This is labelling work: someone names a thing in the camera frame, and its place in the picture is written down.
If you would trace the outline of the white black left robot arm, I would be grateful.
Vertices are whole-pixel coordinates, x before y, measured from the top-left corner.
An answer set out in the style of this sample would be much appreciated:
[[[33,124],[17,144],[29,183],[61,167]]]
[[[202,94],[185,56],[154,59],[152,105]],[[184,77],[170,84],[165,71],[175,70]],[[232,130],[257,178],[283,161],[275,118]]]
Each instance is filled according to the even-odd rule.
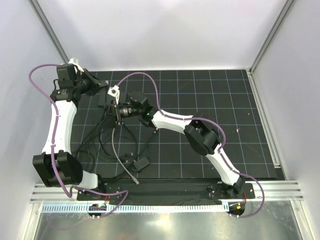
[[[55,67],[57,83],[51,95],[44,95],[51,102],[49,132],[41,154],[33,157],[32,164],[46,187],[87,189],[94,200],[101,200],[106,194],[102,178],[85,171],[72,155],[71,135],[82,95],[107,90],[109,83],[97,79],[73,59]]]

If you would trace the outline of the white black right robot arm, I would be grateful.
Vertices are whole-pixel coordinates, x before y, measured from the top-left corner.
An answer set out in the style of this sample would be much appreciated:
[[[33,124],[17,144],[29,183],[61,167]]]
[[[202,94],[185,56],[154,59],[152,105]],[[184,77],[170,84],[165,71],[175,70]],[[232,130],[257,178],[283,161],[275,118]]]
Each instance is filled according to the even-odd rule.
[[[112,112],[114,123],[121,125],[123,119],[138,117],[148,128],[166,129],[185,135],[191,148],[206,157],[219,173],[225,192],[230,198],[237,198],[244,192],[245,177],[233,166],[223,150],[226,136],[221,127],[208,122],[206,118],[193,115],[170,113],[150,105],[148,98],[141,91],[133,91],[120,101],[121,92],[110,89],[105,93],[107,105]]]

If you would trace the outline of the black ethernet cable pulled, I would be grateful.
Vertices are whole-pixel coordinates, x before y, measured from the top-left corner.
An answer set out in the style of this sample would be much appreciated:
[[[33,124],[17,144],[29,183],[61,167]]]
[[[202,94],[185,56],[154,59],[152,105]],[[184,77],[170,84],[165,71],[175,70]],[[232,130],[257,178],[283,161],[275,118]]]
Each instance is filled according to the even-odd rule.
[[[78,159],[85,159],[83,160],[84,162],[88,162],[90,159],[92,159],[93,164],[96,162],[97,157],[94,155],[93,150],[95,149],[95,141],[100,137],[102,125],[108,119],[109,115],[110,110],[105,110],[97,124],[93,126],[91,130],[87,132],[87,135],[81,139],[79,146],[73,152],[75,157]]]

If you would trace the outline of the black network switch box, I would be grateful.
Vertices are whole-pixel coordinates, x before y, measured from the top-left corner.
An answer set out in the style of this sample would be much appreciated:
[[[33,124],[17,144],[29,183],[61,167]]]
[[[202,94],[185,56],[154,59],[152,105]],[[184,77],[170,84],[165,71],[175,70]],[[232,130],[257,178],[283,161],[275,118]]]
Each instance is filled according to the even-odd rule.
[[[109,95],[108,93],[103,91],[100,94],[100,97],[99,97],[99,100],[98,100],[98,107],[99,108],[108,107],[108,106],[111,105],[113,100],[114,100],[114,98],[111,95]]]

